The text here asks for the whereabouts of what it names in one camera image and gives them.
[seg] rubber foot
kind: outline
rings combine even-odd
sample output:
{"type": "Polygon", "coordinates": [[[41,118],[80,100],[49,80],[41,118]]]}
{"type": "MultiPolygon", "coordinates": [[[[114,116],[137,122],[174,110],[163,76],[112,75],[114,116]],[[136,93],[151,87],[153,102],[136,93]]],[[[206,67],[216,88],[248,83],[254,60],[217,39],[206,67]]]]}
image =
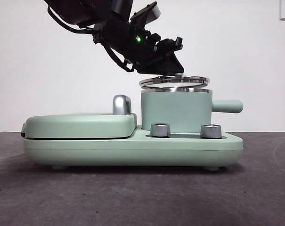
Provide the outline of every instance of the rubber foot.
{"type": "Polygon", "coordinates": [[[204,170],[208,170],[208,171],[218,171],[219,167],[218,166],[203,166],[204,170]]]}
{"type": "Polygon", "coordinates": [[[68,168],[67,166],[52,166],[53,170],[64,170],[64,169],[67,169],[67,168],[68,168]]]}

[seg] metal handle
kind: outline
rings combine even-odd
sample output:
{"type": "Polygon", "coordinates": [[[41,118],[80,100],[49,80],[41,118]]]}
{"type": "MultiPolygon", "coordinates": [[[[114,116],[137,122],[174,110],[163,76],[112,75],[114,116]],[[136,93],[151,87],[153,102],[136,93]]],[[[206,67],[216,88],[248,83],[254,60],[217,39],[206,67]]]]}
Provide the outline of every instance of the metal handle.
{"type": "Polygon", "coordinates": [[[240,100],[214,100],[213,112],[240,113],[243,110],[243,102],[240,100]]]}
{"type": "Polygon", "coordinates": [[[116,95],[113,99],[113,115],[132,113],[131,99],[126,95],[116,95]]]}

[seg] knob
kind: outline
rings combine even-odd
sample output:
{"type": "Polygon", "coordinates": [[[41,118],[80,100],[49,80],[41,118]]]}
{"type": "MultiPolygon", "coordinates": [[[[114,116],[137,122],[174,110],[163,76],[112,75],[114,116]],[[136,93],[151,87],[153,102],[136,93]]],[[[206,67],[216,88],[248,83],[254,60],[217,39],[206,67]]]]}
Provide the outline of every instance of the knob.
{"type": "Polygon", "coordinates": [[[220,125],[202,125],[201,126],[201,137],[208,139],[222,138],[222,131],[220,125]]]}
{"type": "Polygon", "coordinates": [[[170,137],[171,127],[166,123],[155,123],[151,125],[152,137],[170,137]]]}

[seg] mint green pot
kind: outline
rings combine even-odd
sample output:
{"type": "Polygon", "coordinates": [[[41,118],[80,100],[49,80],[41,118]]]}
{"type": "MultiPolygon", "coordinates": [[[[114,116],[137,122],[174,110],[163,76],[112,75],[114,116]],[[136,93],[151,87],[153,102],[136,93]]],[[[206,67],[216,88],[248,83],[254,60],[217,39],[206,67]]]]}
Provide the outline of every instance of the mint green pot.
{"type": "Polygon", "coordinates": [[[169,123],[172,133],[197,133],[201,125],[211,124],[212,111],[239,113],[239,100],[212,101],[207,89],[146,89],[141,94],[142,129],[150,130],[153,123],[169,123]]]}

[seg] silver knob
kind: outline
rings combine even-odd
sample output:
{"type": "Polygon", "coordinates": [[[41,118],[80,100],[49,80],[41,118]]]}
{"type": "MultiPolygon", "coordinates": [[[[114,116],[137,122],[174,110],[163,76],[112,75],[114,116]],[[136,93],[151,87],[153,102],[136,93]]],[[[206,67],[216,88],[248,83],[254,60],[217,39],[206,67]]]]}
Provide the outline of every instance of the silver knob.
{"type": "Polygon", "coordinates": [[[116,95],[113,99],[113,115],[126,115],[131,112],[131,99],[125,95],[116,95]]]}
{"type": "Polygon", "coordinates": [[[208,139],[222,138],[222,131],[220,125],[202,125],[201,126],[201,137],[208,139]]]}
{"type": "Polygon", "coordinates": [[[170,137],[171,127],[166,123],[155,123],[151,125],[152,137],[170,137]]]}

